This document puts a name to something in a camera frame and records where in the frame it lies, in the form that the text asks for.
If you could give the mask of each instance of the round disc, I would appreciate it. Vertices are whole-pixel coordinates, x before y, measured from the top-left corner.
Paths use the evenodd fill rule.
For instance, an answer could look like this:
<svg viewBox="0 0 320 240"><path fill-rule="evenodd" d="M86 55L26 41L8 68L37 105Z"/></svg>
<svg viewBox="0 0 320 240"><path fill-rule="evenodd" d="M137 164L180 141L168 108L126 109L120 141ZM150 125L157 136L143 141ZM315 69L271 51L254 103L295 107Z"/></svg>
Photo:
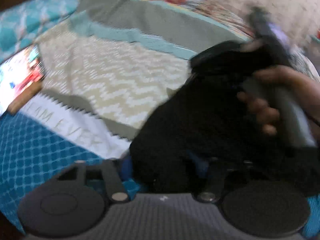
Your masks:
<svg viewBox="0 0 320 240"><path fill-rule="evenodd" d="M305 225L310 208L305 197L290 185L257 181L226 195L222 212L241 231L261 237L283 237Z"/></svg>
<svg viewBox="0 0 320 240"><path fill-rule="evenodd" d="M101 218L105 203L99 193L71 181L36 188L20 202L18 216L27 232L46 237L78 235Z"/></svg>

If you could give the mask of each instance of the hand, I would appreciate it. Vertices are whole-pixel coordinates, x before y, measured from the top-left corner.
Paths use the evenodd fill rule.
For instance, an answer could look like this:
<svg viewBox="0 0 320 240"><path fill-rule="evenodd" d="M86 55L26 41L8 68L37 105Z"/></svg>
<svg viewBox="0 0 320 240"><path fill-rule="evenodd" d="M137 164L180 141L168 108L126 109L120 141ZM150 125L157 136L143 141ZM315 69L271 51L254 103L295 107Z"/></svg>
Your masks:
<svg viewBox="0 0 320 240"><path fill-rule="evenodd" d="M255 72L254 77L263 83L281 84L287 86L296 96L302 109L320 121L320 84L305 74L286 66L276 66ZM248 111L256 115L262 131L268 135L277 133L274 123L281 116L277 109L271 108L268 102L255 98L245 92L239 92L237 97L247 104ZM320 128L309 121L311 131L316 140L320 140Z"/></svg>

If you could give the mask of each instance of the chevron pattern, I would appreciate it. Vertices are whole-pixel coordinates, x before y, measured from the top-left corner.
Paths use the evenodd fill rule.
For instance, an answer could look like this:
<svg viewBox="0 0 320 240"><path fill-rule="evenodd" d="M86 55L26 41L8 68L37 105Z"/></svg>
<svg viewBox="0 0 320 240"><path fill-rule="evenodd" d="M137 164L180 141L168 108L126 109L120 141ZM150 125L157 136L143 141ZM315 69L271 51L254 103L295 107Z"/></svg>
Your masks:
<svg viewBox="0 0 320 240"><path fill-rule="evenodd" d="M37 42L47 70L44 88L87 99L102 117L139 128L188 76L188 62L138 43L81 37L68 20Z"/></svg>

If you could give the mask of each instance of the turquoise patterned fabric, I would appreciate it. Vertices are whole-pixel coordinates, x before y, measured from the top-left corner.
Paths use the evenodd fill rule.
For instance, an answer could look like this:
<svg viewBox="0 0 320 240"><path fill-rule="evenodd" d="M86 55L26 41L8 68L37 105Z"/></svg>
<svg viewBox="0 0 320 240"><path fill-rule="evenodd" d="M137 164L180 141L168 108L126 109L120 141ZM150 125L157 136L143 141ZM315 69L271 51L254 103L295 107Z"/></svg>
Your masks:
<svg viewBox="0 0 320 240"><path fill-rule="evenodd" d="M101 158L66 141L33 119L18 113L0 119L0 211L20 231L20 199L76 160Z"/></svg>
<svg viewBox="0 0 320 240"><path fill-rule="evenodd" d="M78 4L79 0L30 0L0 12L0 62L69 17Z"/></svg>

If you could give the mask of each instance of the gray fabric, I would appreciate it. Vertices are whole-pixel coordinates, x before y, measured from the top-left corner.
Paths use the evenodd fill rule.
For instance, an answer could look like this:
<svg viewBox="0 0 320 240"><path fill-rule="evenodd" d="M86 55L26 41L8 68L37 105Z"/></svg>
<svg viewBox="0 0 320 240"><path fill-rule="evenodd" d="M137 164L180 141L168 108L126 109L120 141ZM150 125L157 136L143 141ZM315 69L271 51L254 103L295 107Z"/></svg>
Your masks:
<svg viewBox="0 0 320 240"><path fill-rule="evenodd" d="M25 238L36 239L44 238L31 235ZM135 199L127 204L111 206L95 228L68 238L87 239L267 240L235 229L225 221L215 205L199 203L191 194L137 194ZM281 239L303 240L299 234Z"/></svg>
<svg viewBox="0 0 320 240"><path fill-rule="evenodd" d="M105 26L136 28L195 52L223 41L243 41L227 29L143 0L81 0L76 12L81 11Z"/></svg>
<svg viewBox="0 0 320 240"><path fill-rule="evenodd" d="M42 89L41 93L46 94L71 108L81 109L81 110L84 109L86 112L90 112L93 114L95 113L94 109L92 108L88 100L81 96L64 95L50 89ZM123 123L119 123L108 118L101 118L101 119L104 121L108 129L113 134L117 134L120 137L133 140L133 138L135 137L135 134L138 132L138 129L135 129L129 125L125 125Z"/></svg>

